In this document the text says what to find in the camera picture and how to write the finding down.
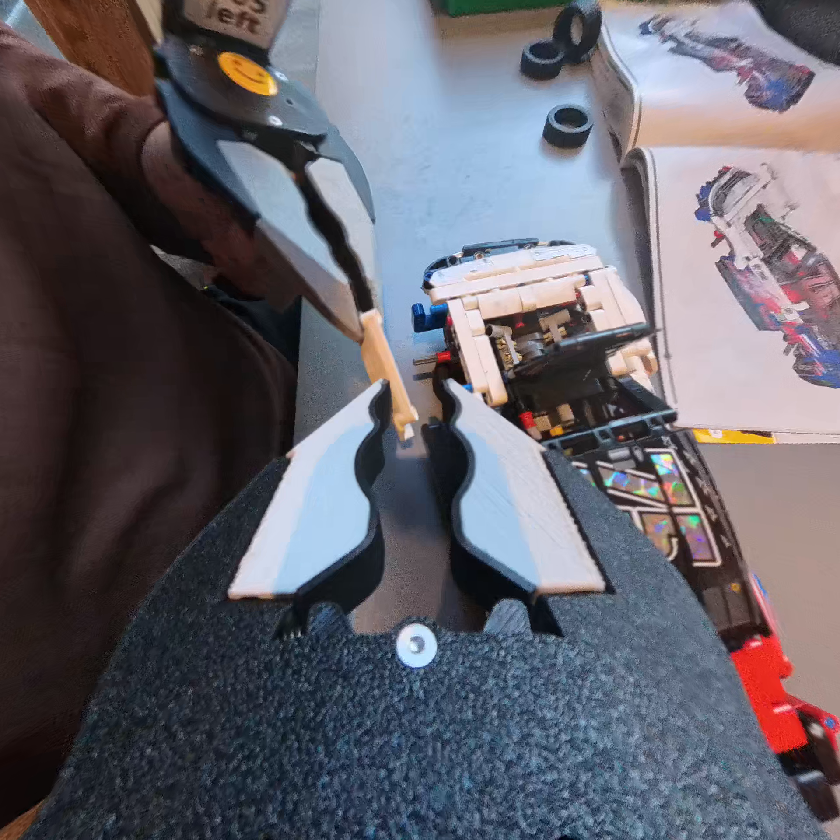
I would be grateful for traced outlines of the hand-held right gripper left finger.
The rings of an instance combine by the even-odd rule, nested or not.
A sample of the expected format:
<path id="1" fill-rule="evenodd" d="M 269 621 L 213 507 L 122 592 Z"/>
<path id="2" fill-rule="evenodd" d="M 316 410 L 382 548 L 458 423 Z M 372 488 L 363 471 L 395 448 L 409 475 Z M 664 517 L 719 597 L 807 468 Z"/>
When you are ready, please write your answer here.
<path id="1" fill-rule="evenodd" d="M 227 589 L 229 601 L 319 602 L 353 612 L 384 573 L 373 487 L 390 426 L 391 389 L 377 381 L 287 455 L 282 478 Z"/>

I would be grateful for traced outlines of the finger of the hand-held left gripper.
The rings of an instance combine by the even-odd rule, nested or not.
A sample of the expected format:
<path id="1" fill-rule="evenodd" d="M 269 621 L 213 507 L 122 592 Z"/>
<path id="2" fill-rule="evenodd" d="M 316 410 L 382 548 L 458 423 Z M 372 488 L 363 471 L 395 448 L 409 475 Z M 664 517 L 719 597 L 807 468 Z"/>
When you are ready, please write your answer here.
<path id="1" fill-rule="evenodd" d="M 350 258 L 359 310 L 380 308 L 375 223 L 344 164 L 320 158 L 306 170 L 310 183 L 339 224 L 338 245 Z"/>
<path id="2" fill-rule="evenodd" d="M 246 197 L 255 204 L 258 255 L 273 270 L 291 268 L 299 293 L 332 326 L 361 343 L 360 315 L 367 310 L 357 307 L 350 258 L 338 245 L 340 226 L 306 173 L 310 163 L 331 159 L 319 157 L 307 162 L 302 174 L 294 175 L 289 167 L 251 143 L 220 140 L 217 147 L 244 187 Z M 358 161 L 338 162 L 346 167 L 365 204 L 367 181 Z"/>

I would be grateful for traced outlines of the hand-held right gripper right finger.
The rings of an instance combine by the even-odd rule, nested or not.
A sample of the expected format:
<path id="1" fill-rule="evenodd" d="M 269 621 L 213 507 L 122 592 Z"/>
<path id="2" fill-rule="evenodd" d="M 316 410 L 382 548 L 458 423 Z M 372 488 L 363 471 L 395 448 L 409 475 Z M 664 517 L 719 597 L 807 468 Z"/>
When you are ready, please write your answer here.
<path id="1" fill-rule="evenodd" d="M 606 592 L 606 579 L 555 479 L 528 434 L 452 380 L 446 425 L 464 476 L 451 479 L 451 568 L 484 607 L 514 599 Z"/>

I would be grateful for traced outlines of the white curved brick piece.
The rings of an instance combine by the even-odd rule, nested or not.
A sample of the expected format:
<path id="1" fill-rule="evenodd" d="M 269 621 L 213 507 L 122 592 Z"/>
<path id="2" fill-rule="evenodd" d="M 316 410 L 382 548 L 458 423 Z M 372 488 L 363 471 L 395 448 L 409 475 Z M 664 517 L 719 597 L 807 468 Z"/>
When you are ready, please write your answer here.
<path id="1" fill-rule="evenodd" d="M 418 413 L 385 336 L 382 315 L 375 308 L 365 311 L 360 315 L 360 324 L 363 330 L 360 352 L 365 372 L 372 384 L 379 381 L 388 382 L 391 390 L 393 425 L 400 441 L 407 443 L 414 437 L 414 424 L 418 420 Z"/>

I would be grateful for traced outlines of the toy brick race car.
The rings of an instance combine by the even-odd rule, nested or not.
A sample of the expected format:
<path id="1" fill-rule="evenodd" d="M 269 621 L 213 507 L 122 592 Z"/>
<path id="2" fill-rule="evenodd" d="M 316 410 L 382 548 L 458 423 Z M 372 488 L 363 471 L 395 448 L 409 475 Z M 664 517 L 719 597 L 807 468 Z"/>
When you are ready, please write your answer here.
<path id="1" fill-rule="evenodd" d="M 616 269 L 588 245 L 535 238 L 465 246 L 423 276 L 430 309 L 416 333 L 445 348 L 434 368 L 441 403 L 452 380 L 547 454 L 568 459 L 672 563 L 726 647 L 770 750 L 813 815 L 838 818 L 838 719 L 794 697 L 766 592 L 749 570 L 695 435 L 654 394 L 653 330 Z M 446 425 L 423 435 L 443 505 L 464 476 Z"/>

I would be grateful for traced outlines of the person's left forearm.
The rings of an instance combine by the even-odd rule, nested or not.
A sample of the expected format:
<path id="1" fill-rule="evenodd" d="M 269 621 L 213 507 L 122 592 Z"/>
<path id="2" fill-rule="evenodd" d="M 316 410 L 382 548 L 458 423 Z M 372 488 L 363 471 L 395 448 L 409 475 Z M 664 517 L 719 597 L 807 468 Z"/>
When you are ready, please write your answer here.
<path id="1" fill-rule="evenodd" d="M 137 97 L 65 59 L 48 55 L 1 24 L 2 99 L 42 119 L 100 182 L 129 220 L 164 252 L 209 263 L 210 257 L 146 178 L 144 146 L 167 126 L 152 98 Z"/>

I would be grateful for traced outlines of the grey desk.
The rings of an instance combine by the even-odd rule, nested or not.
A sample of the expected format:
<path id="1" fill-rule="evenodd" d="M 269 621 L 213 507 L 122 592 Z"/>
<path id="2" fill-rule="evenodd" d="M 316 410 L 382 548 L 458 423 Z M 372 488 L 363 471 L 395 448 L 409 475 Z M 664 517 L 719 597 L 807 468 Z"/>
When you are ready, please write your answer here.
<path id="1" fill-rule="evenodd" d="M 593 245 L 634 294 L 646 292 L 637 255 L 642 217 L 591 104 L 584 67 L 538 83 L 520 53 L 545 35 L 551 9 L 476 17 L 429 2 L 294 2 L 275 55 L 301 73 L 359 157 L 376 213 L 376 256 L 388 340 L 419 413 L 440 414 L 415 358 L 411 307 L 422 274 L 463 245 L 561 238 Z M 561 104 L 593 125 L 578 149 L 542 137 Z M 702 448 L 750 568 L 769 593 L 791 693 L 838 714 L 838 446 Z"/>

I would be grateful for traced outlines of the black rubber tyre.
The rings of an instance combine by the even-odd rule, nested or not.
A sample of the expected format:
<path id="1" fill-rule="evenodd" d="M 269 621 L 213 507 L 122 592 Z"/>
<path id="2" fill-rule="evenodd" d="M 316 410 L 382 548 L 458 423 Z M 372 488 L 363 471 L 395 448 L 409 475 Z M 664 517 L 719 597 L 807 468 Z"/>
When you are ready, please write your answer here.
<path id="1" fill-rule="evenodd" d="M 602 30 L 602 9 L 597 1 L 569 2 L 553 24 L 552 41 L 566 64 L 578 65 L 588 59 Z"/>
<path id="2" fill-rule="evenodd" d="M 542 39 L 526 45 L 520 58 L 520 72 L 536 81 L 556 78 L 564 66 L 564 49 L 551 39 Z"/>
<path id="3" fill-rule="evenodd" d="M 578 149 L 589 139 L 592 125 L 587 110 L 570 103 L 561 104 L 548 112 L 542 138 L 557 149 Z"/>

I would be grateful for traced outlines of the green box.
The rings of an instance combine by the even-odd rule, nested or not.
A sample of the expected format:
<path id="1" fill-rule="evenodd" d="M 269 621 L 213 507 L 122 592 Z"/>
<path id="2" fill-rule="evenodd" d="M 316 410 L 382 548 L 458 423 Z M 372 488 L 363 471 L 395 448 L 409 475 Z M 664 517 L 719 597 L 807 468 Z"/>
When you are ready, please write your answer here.
<path id="1" fill-rule="evenodd" d="M 438 11 L 450 17 L 506 14 L 561 7 L 568 1 L 430 1 Z"/>

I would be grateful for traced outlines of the open instruction booklet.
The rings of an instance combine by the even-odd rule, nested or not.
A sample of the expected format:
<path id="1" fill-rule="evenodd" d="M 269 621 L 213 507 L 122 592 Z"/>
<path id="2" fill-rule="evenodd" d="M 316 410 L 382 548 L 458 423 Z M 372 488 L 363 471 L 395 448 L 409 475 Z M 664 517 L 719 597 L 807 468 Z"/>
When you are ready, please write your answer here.
<path id="1" fill-rule="evenodd" d="M 838 67 L 750 2 L 604 2 L 591 70 L 679 424 L 838 443 Z"/>

